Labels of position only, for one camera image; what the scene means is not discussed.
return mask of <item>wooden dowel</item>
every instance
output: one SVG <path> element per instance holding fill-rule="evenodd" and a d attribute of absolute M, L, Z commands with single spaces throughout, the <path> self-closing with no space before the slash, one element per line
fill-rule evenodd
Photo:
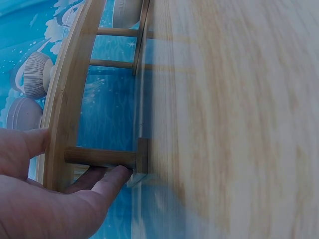
<path fill-rule="evenodd" d="M 123 165 L 127 168 L 134 169 L 136 163 L 136 153 L 67 147 L 64 152 L 64 160 L 66 163 L 72 164 L 84 164 L 101 167 L 116 167 Z"/>
<path fill-rule="evenodd" d="M 132 68 L 133 64 L 125 61 L 108 61 L 108 60 L 97 60 L 91 59 L 91 66 L 106 66 L 106 67 L 116 67 L 116 68 Z"/>
<path fill-rule="evenodd" d="M 137 37 L 138 31 L 134 29 L 99 27 L 97 35 Z"/>

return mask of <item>wall mural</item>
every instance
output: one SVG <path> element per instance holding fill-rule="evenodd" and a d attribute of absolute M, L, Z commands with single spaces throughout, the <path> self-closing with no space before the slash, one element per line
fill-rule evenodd
<path fill-rule="evenodd" d="M 23 73 L 33 52 L 48 55 L 53 63 L 84 0 L 0 0 L 0 127 L 24 98 Z M 108 0 L 100 26 L 112 27 L 114 0 Z M 92 58 L 133 61 L 136 39 L 98 36 Z M 133 150 L 134 87 L 127 69 L 90 67 L 79 121 L 78 146 Z M 44 107 L 45 98 L 36 100 Z M 35 177 L 35 160 L 29 177 Z M 131 190 L 124 188 L 94 239 L 131 238 Z"/>

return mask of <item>ladder-like frame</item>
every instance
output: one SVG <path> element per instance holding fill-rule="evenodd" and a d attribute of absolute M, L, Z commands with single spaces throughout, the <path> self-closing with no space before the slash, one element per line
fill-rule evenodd
<path fill-rule="evenodd" d="M 63 42 L 46 98 L 41 127 L 50 131 L 45 155 L 37 160 L 36 179 L 50 190 L 63 191 L 74 179 L 73 164 L 124 165 L 136 178 L 148 172 L 148 140 L 139 139 L 136 152 L 77 148 L 77 130 L 90 65 L 132 68 L 136 73 L 149 0 L 143 3 L 140 28 L 99 28 L 106 0 L 86 0 Z M 90 59 L 96 35 L 137 37 L 133 63 Z"/>

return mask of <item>hand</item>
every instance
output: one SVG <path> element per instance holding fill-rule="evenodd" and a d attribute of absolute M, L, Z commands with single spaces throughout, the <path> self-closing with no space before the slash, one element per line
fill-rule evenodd
<path fill-rule="evenodd" d="M 0 129 L 0 238 L 88 238 L 131 176 L 119 166 L 90 167 L 66 194 L 46 190 L 28 176 L 29 160 L 44 152 L 46 129 Z"/>

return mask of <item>light wood grain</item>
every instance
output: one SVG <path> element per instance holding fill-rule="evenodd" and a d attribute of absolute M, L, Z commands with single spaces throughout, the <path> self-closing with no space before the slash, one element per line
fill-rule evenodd
<path fill-rule="evenodd" d="M 137 189 L 133 238 L 319 237 L 318 9 L 154 1 L 154 64 L 195 71 L 152 73 L 159 186 Z"/>
<path fill-rule="evenodd" d="M 67 147 L 64 152 L 66 163 L 99 167 L 123 165 L 127 168 L 135 169 L 136 157 L 136 152 L 107 151 L 79 147 Z"/>
<path fill-rule="evenodd" d="M 88 165 L 74 165 L 74 178 L 78 179 L 86 170 L 89 169 Z"/>
<path fill-rule="evenodd" d="M 50 130 L 50 143 L 40 161 L 44 160 L 43 185 L 51 190 L 62 191 L 73 179 L 72 167 L 64 162 L 64 149 L 76 144 L 84 85 L 105 2 L 87 0 L 80 9 L 50 82 L 42 119 L 42 127 Z"/>
<path fill-rule="evenodd" d="M 135 29 L 99 27 L 97 35 L 137 37 L 138 31 Z"/>
<path fill-rule="evenodd" d="M 110 60 L 99 60 L 99 59 L 91 59 L 91 66 L 105 66 L 105 67 L 116 67 L 116 68 L 132 68 L 132 62 L 126 61 L 110 61 Z"/>

